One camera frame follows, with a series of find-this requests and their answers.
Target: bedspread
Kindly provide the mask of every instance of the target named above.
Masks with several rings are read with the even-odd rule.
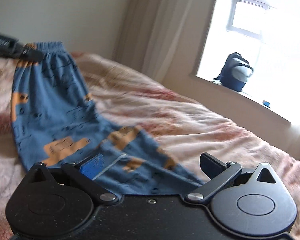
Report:
[[[253,133],[166,89],[128,67],[98,55],[74,53],[97,109],[120,125],[141,125],[174,158],[199,178],[208,180],[199,166],[202,152],[247,168],[260,162],[272,165],[298,206],[291,234],[300,239],[300,162],[270,146]],[[10,133],[10,94],[15,63],[0,59],[0,240],[11,236],[4,208],[25,175]]]

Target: backpack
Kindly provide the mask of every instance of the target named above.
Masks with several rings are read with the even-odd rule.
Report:
[[[240,53],[235,52],[228,56],[220,74],[214,80],[219,80],[227,88],[241,92],[252,74],[253,68],[249,62]]]

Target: window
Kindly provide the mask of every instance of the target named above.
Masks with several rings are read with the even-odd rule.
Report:
[[[300,123],[300,0],[276,5],[217,0],[197,76],[212,81],[239,52],[254,68],[242,92]]]

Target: elastic waistband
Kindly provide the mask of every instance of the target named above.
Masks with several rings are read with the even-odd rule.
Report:
[[[66,48],[60,41],[37,42],[35,44],[37,46],[37,50],[40,50],[42,52],[66,52]]]

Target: window frame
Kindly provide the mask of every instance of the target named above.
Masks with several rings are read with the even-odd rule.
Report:
[[[237,2],[249,3],[249,4],[252,4],[252,5],[255,5],[255,6],[262,7],[265,10],[272,9],[272,8],[269,5],[267,5],[266,3],[262,3],[262,2],[255,1],[255,0],[232,0],[231,12],[230,12],[228,24],[226,26],[226,30],[227,31],[234,31],[234,32],[243,34],[243,35],[251,37],[251,38],[255,38],[255,39],[263,42],[262,32],[260,34],[257,34],[257,33],[254,33],[254,32],[251,32],[251,31],[233,26],[233,20],[234,20],[234,14],[235,14],[235,8],[237,6]]]

